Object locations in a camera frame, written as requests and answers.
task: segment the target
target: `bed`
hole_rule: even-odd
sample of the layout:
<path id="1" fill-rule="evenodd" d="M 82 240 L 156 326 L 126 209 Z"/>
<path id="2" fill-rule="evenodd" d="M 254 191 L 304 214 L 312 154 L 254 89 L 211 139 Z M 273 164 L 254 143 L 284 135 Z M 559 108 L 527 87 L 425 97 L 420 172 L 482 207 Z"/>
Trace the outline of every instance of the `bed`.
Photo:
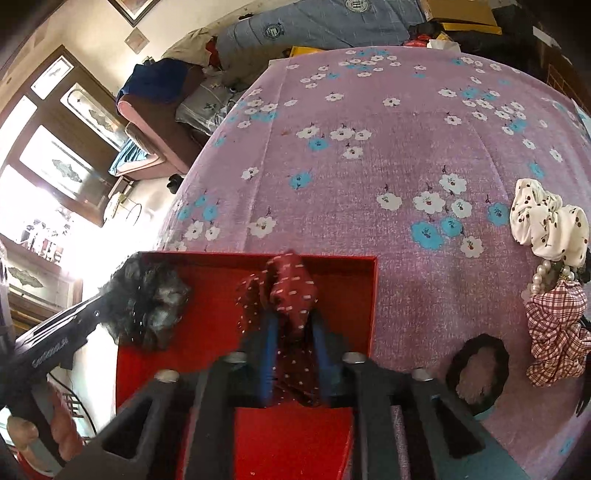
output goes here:
<path id="1" fill-rule="evenodd" d="M 158 247 L 377 255 L 372 357 L 444 378 L 488 333 L 509 378 L 483 423 L 533 480 L 589 422 L 580 379 L 534 387 L 522 292 L 539 259 L 511 235 L 515 183 L 591 211 L 591 144 L 573 103 L 484 58 L 409 47 L 273 63 L 189 171 Z"/>

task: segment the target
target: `red polka dot cloth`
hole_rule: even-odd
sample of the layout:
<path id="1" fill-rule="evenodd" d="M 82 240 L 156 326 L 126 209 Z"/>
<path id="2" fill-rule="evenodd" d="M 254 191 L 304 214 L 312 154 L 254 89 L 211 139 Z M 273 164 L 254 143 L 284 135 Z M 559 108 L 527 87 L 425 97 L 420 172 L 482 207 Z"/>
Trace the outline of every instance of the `red polka dot cloth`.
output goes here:
<path id="1" fill-rule="evenodd" d="M 312 331 L 306 328 L 317 289 L 299 255 L 288 251 L 267 262 L 238 287 L 237 302 L 243 308 L 241 333 L 260 328 L 262 312 L 272 308 L 279 317 L 274 403 L 295 399 L 302 405 L 319 404 Z"/>

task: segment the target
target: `white scrunchie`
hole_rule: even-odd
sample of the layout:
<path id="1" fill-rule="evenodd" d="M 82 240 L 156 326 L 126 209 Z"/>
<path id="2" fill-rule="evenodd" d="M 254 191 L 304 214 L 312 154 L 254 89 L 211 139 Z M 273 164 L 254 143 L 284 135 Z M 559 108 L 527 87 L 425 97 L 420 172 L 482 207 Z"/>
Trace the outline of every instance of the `white scrunchie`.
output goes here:
<path id="1" fill-rule="evenodd" d="M 519 179 L 509 216 L 513 238 L 531 245 L 536 257 L 564 261 L 570 267 L 585 262 L 589 223 L 581 207 L 562 205 L 562 198 L 539 181 Z"/>

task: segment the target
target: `pearl necklace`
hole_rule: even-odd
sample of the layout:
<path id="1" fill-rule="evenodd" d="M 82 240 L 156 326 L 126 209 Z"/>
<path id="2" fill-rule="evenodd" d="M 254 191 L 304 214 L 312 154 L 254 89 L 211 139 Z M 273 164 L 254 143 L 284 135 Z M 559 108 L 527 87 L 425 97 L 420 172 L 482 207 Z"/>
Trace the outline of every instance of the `pearl necklace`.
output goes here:
<path id="1" fill-rule="evenodd" d="M 544 260 L 536 269 L 533 278 L 531 279 L 532 285 L 530 287 L 530 293 L 537 295 L 538 293 L 544 293 L 546 285 L 544 284 L 544 277 L 552 269 L 552 263 L 550 260 Z M 560 277 L 568 281 L 574 280 L 574 272 L 570 270 L 568 266 L 564 266 L 560 271 Z"/>

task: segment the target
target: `fish picture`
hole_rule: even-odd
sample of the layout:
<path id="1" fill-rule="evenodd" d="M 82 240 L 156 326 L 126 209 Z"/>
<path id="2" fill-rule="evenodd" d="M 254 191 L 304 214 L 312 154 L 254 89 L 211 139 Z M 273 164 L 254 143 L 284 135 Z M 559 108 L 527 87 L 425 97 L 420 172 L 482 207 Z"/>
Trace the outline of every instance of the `fish picture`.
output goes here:
<path id="1" fill-rule="evenodd" d="M 19 270 L 16 267 L 8 267 L 8 272 L 16 278 L 21 285 L 24 287 L 26 285 L 30 285 L 33 288 L 43 288 L 43 283 L 33 277 L 28 271 L 26 270 Z"/>

